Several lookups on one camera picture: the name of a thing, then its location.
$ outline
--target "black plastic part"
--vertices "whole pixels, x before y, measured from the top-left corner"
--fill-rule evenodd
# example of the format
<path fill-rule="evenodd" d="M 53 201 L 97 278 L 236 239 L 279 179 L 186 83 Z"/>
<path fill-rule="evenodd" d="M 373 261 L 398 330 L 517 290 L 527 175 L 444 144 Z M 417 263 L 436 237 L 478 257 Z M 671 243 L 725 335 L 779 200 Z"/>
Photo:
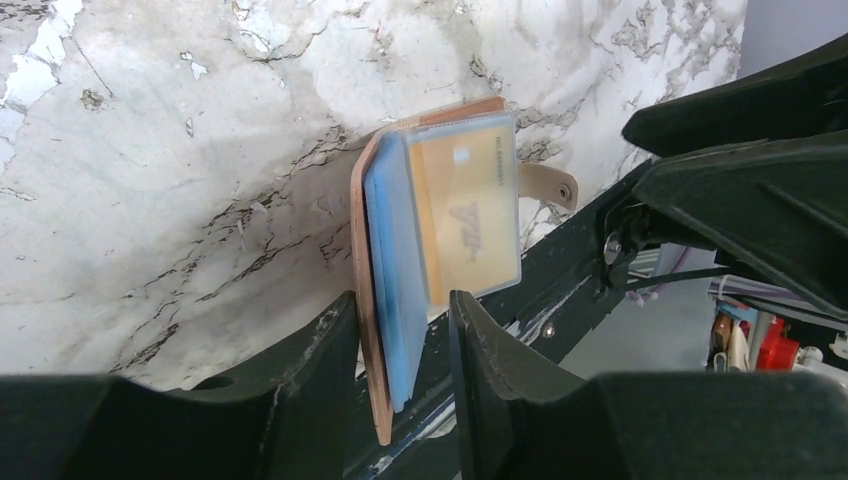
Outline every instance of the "black plastic part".
<path fill-rule="evenodd" d="M 848 478 L 848 402 L 829 380 L 703 372 L 583 385 L 470 294 L 453 292 L 450 309 L 464 480 Z"/>
<path fill-rule="evenodd" d="M 754 75 L 648 107 L 622 134 L 661 157 L 848 127 L 848 35 Z"/>
<path fill-rule="evenodd" d="M 700 236 L 848 320 L 846 128 L 848 35 L 636 112 L 624 137 L 668 157 L 633 192 L 651 209 L 647 237 Z"/>
<path fill-rule="evenodd" d="M 0 382 L 0 478 L 341 478 L 358 347 L 352 292 L 200 390 L 117 376 Z"/>
<path fill-rule="evenodd" d="M 846 179 L 842 131 L 663 159 L 633 194 L 772 283 L 848 319 Z"/>

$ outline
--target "white cable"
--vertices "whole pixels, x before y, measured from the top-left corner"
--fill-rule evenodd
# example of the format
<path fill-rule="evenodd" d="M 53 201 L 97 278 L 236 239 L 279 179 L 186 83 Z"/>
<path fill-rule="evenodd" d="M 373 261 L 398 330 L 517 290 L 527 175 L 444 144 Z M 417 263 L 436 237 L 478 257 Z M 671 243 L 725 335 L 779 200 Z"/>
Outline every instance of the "white cable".
<path fill-rule="evenodd" d="M 724 284 L 727 283 L 727 279 L 730 277 L 730 274 L 724 275 L 721 277 L 721 282 L 718 284 L 718 299 L 722 302 L 724 301 Z"/>

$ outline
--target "leather strap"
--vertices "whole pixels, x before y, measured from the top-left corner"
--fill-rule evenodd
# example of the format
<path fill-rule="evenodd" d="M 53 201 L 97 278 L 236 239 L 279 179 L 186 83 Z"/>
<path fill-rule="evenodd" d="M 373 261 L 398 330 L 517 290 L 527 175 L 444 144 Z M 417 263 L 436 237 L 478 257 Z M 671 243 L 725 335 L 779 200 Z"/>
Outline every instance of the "leather strap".
<path fill-rule="evenodd" d="M 518 196 L 546 200 L 573 211 L 577 181 L 570 174 L 539 163 L 518 164 Z"/>

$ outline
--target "white marble surface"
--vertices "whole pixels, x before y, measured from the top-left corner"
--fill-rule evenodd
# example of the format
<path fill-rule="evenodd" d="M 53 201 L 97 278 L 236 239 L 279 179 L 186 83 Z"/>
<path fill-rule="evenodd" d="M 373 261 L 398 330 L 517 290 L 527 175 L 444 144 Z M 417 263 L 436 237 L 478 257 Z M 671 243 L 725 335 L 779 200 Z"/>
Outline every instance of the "white marble surface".
<path fill-rule="evenodd" d="M 0 8 L 0 373 L 189 387 L 350 288 L 392 119 L 498 93 L 584 205 L 640 107 L 734 78 L 744 0 L 26 0 Z M 563 216 L 522 199 L 525 244 Z"/>

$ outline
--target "red object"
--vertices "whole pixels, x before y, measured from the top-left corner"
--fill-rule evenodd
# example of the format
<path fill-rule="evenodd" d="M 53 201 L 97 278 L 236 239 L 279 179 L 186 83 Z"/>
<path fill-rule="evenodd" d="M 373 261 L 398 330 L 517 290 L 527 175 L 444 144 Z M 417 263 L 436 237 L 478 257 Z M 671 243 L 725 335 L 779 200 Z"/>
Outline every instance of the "red object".
<path fill-rule="evenodd" d="M 784 321 L 778 318 L 766 333 L 757 357 L 757 370 L 791 370 L 801 344 L 781 336 Z"/>

